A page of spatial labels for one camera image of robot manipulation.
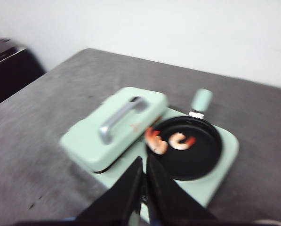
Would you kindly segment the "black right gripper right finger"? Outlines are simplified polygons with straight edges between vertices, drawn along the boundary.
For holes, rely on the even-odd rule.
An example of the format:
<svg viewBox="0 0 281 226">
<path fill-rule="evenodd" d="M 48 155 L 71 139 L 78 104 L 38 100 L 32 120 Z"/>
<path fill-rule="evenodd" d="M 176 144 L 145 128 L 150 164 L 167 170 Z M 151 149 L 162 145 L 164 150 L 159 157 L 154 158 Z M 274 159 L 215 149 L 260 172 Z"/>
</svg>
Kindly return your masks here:
<svg viewBox="0 0 281 226">
<path fill-rule="evenodd" d="M 217 218 L 186 193 L 153 154 L 146 161 L 147 207 L 152 226 L 201 226 Z"/>
</svg>

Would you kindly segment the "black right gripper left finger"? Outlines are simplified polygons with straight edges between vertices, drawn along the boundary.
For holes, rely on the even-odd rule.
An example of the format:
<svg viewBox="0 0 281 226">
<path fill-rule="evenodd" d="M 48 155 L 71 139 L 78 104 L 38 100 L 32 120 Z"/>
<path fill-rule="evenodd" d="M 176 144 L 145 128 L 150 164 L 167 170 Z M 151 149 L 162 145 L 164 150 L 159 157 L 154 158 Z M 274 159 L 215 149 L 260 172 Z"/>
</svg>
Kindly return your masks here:
<svg viewBox="0 0 281 226">
<path fill-rule="evenodd" d="M 76 217 L 82 223 L 139 223 L 143 161 L 137 157 L 116 183 Z"/>
</svg>

